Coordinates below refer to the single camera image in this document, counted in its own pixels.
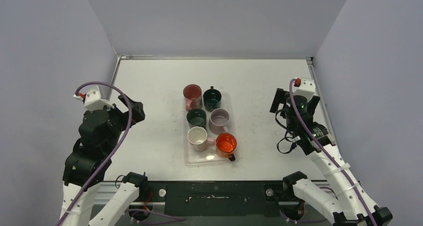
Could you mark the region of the grey mug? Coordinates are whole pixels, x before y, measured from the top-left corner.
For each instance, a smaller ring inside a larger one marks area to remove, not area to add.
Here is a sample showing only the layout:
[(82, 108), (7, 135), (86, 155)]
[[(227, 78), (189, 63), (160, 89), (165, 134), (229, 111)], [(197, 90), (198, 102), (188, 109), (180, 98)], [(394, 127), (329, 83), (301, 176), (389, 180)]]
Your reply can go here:
[(187, 123), (190, 128), (206, 128), (207, 114), (201, 108), (191, 109), (186, 115)]

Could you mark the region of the pink ghost pattern mug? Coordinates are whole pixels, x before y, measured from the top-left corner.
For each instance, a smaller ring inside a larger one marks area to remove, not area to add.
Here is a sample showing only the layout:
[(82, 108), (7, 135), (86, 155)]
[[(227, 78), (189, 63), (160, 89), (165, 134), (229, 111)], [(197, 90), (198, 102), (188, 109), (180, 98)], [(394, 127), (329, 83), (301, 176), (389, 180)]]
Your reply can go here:
[(196, 84), (189, 84), (183, 89), (185, 98), (185, 109), (190, 111), (203, 107), (202, 89)]

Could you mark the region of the pale pink faceted mug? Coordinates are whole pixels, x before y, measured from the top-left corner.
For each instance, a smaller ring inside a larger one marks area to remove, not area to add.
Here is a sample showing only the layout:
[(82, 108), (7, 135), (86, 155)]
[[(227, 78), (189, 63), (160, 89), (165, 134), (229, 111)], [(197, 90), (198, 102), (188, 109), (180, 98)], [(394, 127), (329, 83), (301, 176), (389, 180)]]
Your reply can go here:
[(207, 130), (203, 127), (192, 127), (187, 133), (187, 139), (195, 151), (202, 152), (208, 146), (215, 144), (215, 139), (208, 136)]

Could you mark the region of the orange mug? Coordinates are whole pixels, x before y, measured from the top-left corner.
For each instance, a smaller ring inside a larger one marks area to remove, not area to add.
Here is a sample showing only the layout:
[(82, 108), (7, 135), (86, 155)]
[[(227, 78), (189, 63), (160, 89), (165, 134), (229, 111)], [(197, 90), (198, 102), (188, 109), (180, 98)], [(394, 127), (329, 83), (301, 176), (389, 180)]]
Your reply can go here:
[(230, 133), (218, 135), (215, 146), (216, 152), (221, 158), (229, 159), (231, 162), (236, 160), (234, 151), (237, 147), (237, 141), (234, 135)]

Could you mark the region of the lilac mug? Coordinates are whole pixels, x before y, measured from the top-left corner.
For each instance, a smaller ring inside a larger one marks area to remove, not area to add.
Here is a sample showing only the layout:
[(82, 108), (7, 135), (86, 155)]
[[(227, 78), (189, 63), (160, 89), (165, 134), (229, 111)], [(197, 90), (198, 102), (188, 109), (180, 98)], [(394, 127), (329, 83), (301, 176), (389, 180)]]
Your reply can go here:
[(221, 108), (215, 109), (210, 114), (209, 129), (212, 133), (219, 135), (229, 133), (230, 114)]

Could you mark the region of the dark green mug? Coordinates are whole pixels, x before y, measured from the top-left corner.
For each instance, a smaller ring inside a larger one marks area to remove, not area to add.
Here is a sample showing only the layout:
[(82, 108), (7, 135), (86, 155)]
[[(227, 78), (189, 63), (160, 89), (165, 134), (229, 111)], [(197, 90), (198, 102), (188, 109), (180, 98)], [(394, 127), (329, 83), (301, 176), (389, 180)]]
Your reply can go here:
[(212, 112), (215, 109), (220, 108), (222, 94), (220, 91), (215, 89), (213, 86), (203, 93), (203, 103), (207, 111)]

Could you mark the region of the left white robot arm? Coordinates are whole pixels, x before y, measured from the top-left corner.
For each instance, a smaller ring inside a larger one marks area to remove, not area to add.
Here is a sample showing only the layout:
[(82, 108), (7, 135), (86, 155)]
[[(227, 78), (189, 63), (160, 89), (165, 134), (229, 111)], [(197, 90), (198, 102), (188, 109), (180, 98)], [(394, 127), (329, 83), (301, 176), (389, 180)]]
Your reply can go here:
[(95, 196), (112, 164), (111, 157), (122, 144), (129, 129), (145, 120), (143, 103), (119, 95), (128, 108), (122, 112), (115, 104), (94, 93), (78, 94), (86, 108), (79, 126), (79, 139), (65, 160), (63, 201), (59, 226), (110, 226), (118, 220), (133, 200), (148, 197), (148, 178), (134, 172), (124, 176), (123, 189), (106, 205), (106, 209), (91, 219)]

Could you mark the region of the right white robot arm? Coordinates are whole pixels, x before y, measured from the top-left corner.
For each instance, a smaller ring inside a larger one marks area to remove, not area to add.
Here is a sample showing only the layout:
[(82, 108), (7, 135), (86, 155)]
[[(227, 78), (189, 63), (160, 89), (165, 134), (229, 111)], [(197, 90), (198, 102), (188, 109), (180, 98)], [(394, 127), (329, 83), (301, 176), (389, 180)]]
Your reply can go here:
[(278, 88), (270, 112), (286, 121), (292, 152), (296, 147), (317, 166), (330, 188), (330, 196), (303, 172), (282, 180), (282, 194), (290, 201), (307, 203), (333, 226), (386, 226), (393, 219), (387, 207), (380, 207), (354, 177), (327, 128), (313, 120), (320, 98), (310, 99)]

